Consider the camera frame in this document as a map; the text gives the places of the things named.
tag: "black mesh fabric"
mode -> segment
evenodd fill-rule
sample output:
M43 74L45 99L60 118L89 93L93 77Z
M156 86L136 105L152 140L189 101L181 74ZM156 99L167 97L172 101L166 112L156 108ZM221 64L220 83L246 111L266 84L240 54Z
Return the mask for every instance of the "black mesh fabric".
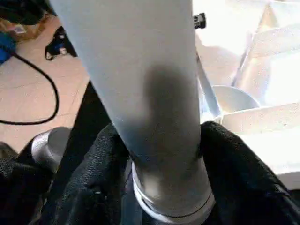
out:
M200 148L224 224L300 224L300 207L290 192L237 135L206 122Z
M28 224L52 177L38 166L0 159L0 224Z
M127 149L110 124L73 172L52 224L119 224L127 161Z

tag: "tiled floor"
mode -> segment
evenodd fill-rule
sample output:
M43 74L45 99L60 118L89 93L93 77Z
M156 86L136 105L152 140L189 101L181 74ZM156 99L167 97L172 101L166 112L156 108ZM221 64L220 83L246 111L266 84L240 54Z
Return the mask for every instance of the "tiled floor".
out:
M21 151L35 135L54 127L72 127L89 77L78 58L62 56L47 61L45 46L60 26L51 18L46 30L36 39L20 44L17 52L43 69L55 82L60 94L57 117L36 126L9 126L0 124L0 141ZM54 96L49 82L15 58L0 66L0 118L13 121L34 121L47 118L54 110Z

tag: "silver cylinder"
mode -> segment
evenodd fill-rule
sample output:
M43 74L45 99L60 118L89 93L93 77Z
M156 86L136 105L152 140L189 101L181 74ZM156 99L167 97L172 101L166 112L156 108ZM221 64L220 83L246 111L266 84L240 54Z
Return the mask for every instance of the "silver cylinder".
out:
M210 185L200 142L190 0L51 0L134 161L157 213L202 207Z

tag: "black fabric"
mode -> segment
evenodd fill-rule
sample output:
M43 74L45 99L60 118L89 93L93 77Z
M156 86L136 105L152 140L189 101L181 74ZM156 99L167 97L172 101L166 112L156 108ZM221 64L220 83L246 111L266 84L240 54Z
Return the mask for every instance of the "black fabric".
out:
M238 136L206 122L200 148L224 224L300 224L289 191Z
M0 224L28 224L51 180L47 170L16 159L0 159Z
M64 157L60 163L56 178L50 190L40 223L52 225L58 202L62 198L66 184L73 171L80 165L98 133L110 122L110 119L89 82L71 131Z

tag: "floor tile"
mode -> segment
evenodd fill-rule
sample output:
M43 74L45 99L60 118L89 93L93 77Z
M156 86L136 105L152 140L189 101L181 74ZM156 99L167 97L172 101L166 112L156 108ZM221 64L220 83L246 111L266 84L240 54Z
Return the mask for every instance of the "floor tile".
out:
M70 115L64 115L42 125L10 126L0 135L0 141L5 141L20 152L34 136L55 127L67 126L66 121L69 122L69 120Z
M75 99L72 103L70 113L77 113L79 110L79 107L81 105L81 102L83 100L83 95L85 93L86 87L90 81L90 78L88 76L85 76L79 86L78 92L75 96Z
M81 75L54 79L60 97L58 115L69 113L82 79ZM55 98L50 84L48 82L40 82L35 84L30 97L27 98L27 101L20 108L17 118L25 121L44 119L53 113L54 107Z
M1 120L16 120L23 102L30 100L32 86L0 90L0 118Z

